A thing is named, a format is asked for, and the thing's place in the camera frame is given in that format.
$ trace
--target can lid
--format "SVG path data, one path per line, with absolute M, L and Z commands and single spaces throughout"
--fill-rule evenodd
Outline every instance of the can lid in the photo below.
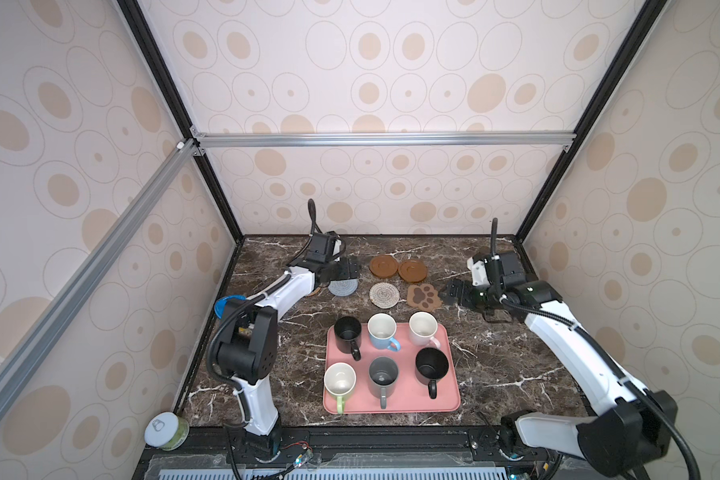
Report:
M 164 412 L 152 418 L 144 430 L 144 442 L 159 448 L 170 442 L 179 429 L 179 417 Z

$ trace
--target tray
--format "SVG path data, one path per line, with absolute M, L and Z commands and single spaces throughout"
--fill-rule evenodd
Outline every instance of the tray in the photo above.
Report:
M 414 345 L 408 339 L 408 323 L 398 323 L 398 331 L 394 338 L 400 342 L 400 351 L 377 350 L 368 338 L 368 324 L 362 324 L 362 341 L 360 343 L 361 359 L 356 362 L 349 353 L 341 353 L 336 347 L 336 337 L 333 327 L 328 329 L 328 343 L 326 348 L 326 368 L 334 363 L 348 363 L 355 369 L 357 383 L 349 398 L 344 404 L 344 413 L 415 413 L 415 412 L 452 412 L 461 406 L 461 393 L 456 382 L 451 346 L 448 344 L 448 333 L 445 327 L 438 324 L 438 332 L 434 336 L 440 340 L 442 352 L 448 358 L 448 374 L 438 382 L 438 398 L 429 398 L 427 386 L 416 379 L 416 354 L 422 346 Z M 387 398 L 387 408 L 382 410 L 378 398 L 371 394 L 368 384 L 368 366 L 380 357 L 388 356 L 396 361 L 400 374 L 395 384 L 395 390 Z M 336 414 L 336 399 L 325 388 L 322 390 L 322 406 L 329 412 Z

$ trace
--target patterned wall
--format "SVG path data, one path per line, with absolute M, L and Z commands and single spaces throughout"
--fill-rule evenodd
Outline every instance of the patterned wall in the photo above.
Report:
M 210 149 L 247 234 L 513 234 L 559 145 Z
M 720 1 L 664 15 L 527 247 L 720 480 Z M 674 446 L 649 470 L 687 478 Z
M 176 145 L 105 0 L 0 2 L 0 364 Z
M 642 0 L 142 0 L 198 129 L 562 130 Z
M 192 162 L 0 422 L 0 478 L 128 480 L 173 408 L 232 240 Z

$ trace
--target marble table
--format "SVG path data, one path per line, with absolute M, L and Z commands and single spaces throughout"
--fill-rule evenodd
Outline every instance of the marble table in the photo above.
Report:
M 332 415 L 322 406 L 322 376 L 326 368 L 326 332 L 340 315 L 367 322 L 387 312 L 405 322 L 416 310 L 405 302 L 408 284 L 399 277 L 384 280 L 398 286 L 401 301 L 389 310 L 371 303 L 368 292 L 376 279 L 368 269 L 371 258 L 391 254 L 398 261 L 417 258 L 426 263 L 425 282 L 441 289 L 451 278 L 470 280 L 466 261 L 488 248 L 488 238 L 440 236 L 350 236 L 347 254 L 360 263 L 358 289 L 336 297 L 327 289 L 299 301 L 278 328 L 278 357 L 270 374 L 272 396 L 284 426 L 362 425 L 482 425 L 482 412 L 493 425 L 503 415 L 523 408 L 555 415 L 584 416 L 584 404 L 570 374 L 525 324 L 506 312 L 491 322 L 458 306 L 443 304 L 433 315 L 448 331 L 454 368 L 461 391 L 461 407 L 454 412 Z M 305 236 L 250 236 L 234 269 L 228 293 L 260 291 L 280 276 L 285 263 L 306 241 Z M 498 242 L 499 251 L 512 244 Z M 190 388 L 182 414 L 191 426 L 238 423 L 240 410 L 231 389 L 209 379 L 205 363 Z

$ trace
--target green handled mug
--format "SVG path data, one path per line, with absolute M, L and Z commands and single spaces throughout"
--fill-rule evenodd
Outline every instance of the green handled mug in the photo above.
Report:
M 352 394 L 357 383 L 357 375 L 355 369 L 348 363 L 334 363 L 326 370 L 326 374 L 322 378 L 326 391 L 336 398 L 336 410 L 339 415 L 344 414 L 344 404 L 347 398 Z

